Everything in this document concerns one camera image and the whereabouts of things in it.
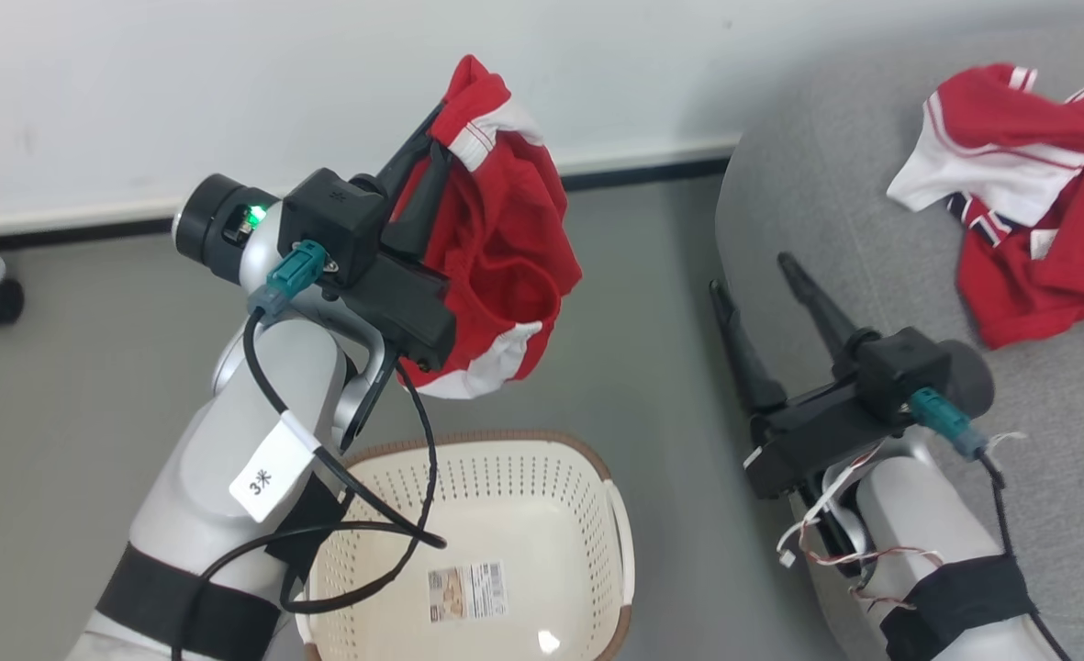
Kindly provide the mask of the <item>printed sticker in basket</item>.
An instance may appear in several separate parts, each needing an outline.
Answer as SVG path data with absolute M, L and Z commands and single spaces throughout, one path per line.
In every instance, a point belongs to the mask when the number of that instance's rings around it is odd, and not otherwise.
M 504 562 L 475 562 L 429 570 L 433 623 L 478 621 L 508 615 Z

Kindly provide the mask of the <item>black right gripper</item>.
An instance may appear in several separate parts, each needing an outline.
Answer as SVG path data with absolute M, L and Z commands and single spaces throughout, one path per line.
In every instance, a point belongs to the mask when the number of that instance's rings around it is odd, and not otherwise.
M 792 252 L 779 252 L 777 264 L 795 301 L 806 309 L 833 357 L 833 376 L 847 379 L 856 370 L 854 347 L 864 328 L 835 304 Z M 903 435 L 911 426 L 911 414 L 902 409 L 885 418 L 874 414 L 854 383 L 835 384 L 788 401 L 744 330 L 743 314 L 730 290 L 721 280 L 712 280 L 709 291 L 733 383 L 744 409 L 754 414 L 750 418 L 754 448 L 744 475 L 757 498 L 793 492 L 814 474 L 864 453 L 878 441 Z

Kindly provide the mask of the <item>white and black baseboard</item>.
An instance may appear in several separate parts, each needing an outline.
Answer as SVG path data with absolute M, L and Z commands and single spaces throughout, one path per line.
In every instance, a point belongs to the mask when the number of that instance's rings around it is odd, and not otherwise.
M 567 192 L 643 185 L 721 174 L 743 134 L 676 145 L 671 151 L 630 151 L 608 158 L 557 160 Z M 167 233 L 180 196 L 0 215 L 0 252 L 37 250 L 92 241 L 129 239 Z

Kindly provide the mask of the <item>cream perforated laundry basket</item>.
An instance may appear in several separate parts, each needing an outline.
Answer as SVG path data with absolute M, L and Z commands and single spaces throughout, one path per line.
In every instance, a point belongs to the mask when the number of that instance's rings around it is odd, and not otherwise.
M 304 661 L 616 661 L 632 621 L 635 555 L 604 461 L 557 431 L 437 438 L 421 545 L 389 586 L 347 610 L 298 615 Z M 508 615 L 433 623 L 427 573 L 504 562 Z

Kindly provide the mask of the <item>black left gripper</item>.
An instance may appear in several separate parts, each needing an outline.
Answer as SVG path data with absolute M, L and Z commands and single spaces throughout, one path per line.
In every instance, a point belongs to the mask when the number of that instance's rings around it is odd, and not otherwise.
M 384 205 L 392 207 L 382 242 L 406 260 L 427 254 L 451 174 L 453 155 L 430 134 L 446 102 L 438 102 L 376 176 Z M 456 315 L 446 306 L 446 291 L 444 278 L 386 252 L 336 289 L 344 304 L 425 372 L 440 372 L 456 342 Z

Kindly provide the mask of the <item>red white striped jersey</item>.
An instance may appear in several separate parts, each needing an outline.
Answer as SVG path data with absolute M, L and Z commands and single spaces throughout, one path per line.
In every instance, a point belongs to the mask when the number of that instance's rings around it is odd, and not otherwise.
M 991 350 L 1084 320 L 1084 88 L 1054 101 L 1036 79 L 995 63 L 945 80 L 887 191 L 912 212 L 944 204 L 965 226 L 958 291 Z

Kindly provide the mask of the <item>red shorts with white trim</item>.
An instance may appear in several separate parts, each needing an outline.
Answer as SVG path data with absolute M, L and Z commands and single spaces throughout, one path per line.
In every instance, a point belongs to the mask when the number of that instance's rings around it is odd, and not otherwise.
M 472 400 L 532 373 L 583 273 L 553 156 L 500 75 L 461 59 L 429 134 L 453 164 L 425 263 L 449 278 L 456 342 L 441 371 L 412 365 L 408 380 L 423 396 Z

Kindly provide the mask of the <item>grey fabric sofa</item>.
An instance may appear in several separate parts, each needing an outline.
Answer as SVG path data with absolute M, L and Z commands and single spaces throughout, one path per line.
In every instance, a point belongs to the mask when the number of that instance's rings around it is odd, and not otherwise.
M 944 207 L 912 213 L 886 189 L 918 139 L 922 100 L 950 75 L 992 62 L 1036 68 L 1045 95 L 1074 93 L 1084 17 L 847 47 L 793 75 L 744 130 L 715 237 L 743 325 L 790 392 L 830 381 L 831 357 L 782 278 L 779 252 L 793 252 L 861 325 L 977 342 L 955 288 L 964 230 Z M 1045 622 L 1084 661 L 1084 322 L 988 364 L 996 400 L 981 427 L 1016 432 L 996 449 L 1015 550 Z

